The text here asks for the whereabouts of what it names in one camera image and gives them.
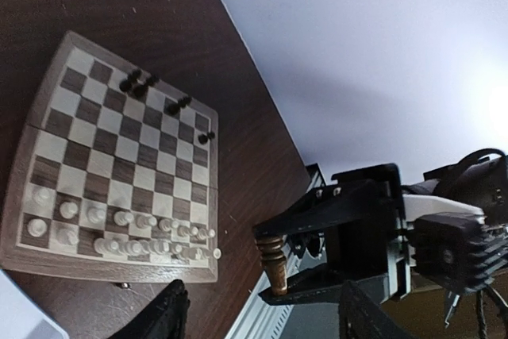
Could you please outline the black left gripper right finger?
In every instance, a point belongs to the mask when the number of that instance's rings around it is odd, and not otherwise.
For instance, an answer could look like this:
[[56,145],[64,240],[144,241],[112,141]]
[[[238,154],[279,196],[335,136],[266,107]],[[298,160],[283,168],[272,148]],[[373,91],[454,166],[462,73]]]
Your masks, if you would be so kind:
[[347,281],[339,302],[339,338],[410,339],[359,286]]

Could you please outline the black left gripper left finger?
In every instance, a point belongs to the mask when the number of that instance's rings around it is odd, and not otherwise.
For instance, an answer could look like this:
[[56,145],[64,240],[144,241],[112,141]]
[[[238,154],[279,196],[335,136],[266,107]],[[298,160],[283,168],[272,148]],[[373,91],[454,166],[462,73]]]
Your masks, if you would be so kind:
[[113,334],[113,339],[180,339],[185,337],[188,291],[181,279],[169,283],[131,322]]

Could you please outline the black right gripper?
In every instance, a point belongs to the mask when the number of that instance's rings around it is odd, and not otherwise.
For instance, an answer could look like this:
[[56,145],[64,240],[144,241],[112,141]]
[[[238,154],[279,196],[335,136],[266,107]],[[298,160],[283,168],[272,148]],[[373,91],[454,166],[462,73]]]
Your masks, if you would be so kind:
[[256,239],[324,230],[327,267],[307,268],[287,279],[287,293],[259,293],[270,306],[335,303],[355,283],[374,302],[410,292],[406,215],[396,164],[333,176],[334,184],[303,195],[281,214],[253,227]]

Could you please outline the dark chess piece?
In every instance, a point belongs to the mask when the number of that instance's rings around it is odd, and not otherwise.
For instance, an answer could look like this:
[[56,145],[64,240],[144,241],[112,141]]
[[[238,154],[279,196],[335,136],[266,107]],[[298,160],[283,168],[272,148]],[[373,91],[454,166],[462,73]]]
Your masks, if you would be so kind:
[[209,131],[207,133],[201,133],[198,135],[199,144],[207,144],[216,137],[215,132]]
[[133,88],[133,85],[138,83],[138,79],[142,74],[141,69],[135,69],[128,74],[128,76],[123,79],[119,84],[119,89],[121,92],[129,92]]
[[287,293],[287,258],[283,252],[283,237],[256,238],[261,264],[271,285],[271,293],[282,296]]
[[168,115],[175,116],[181,109],[186,108],[192,102],[192,97],[185,96],[179,98],[176,102],[168,103],[164,109],[164,112]]
[[142,84],[133,89],[133,97],[136,99],[143,98],[148,93],[148,89],[158,83],[159,80],[155,75],[148,77]]

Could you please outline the wooden chess board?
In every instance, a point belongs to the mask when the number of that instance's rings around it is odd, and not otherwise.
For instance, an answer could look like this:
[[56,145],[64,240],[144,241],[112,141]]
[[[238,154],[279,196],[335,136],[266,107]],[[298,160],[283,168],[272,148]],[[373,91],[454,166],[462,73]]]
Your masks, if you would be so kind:
[[[31,185],[130,210],[136,195],[203,199],[218,234],[218,115],[192,98],[175,116],[168,103],[189,96],[163,80],[136,99],[120,82],[140,69],[68,32],[45,74],[14,157],[2,211],[1,266],[17,272],[113,283],[214,283],[218,261],[205,268],[121,264],[49,254],[17,243]],[[198,135],[216,137],[198,143]],[[217,234],[214,244],[218,247]]]

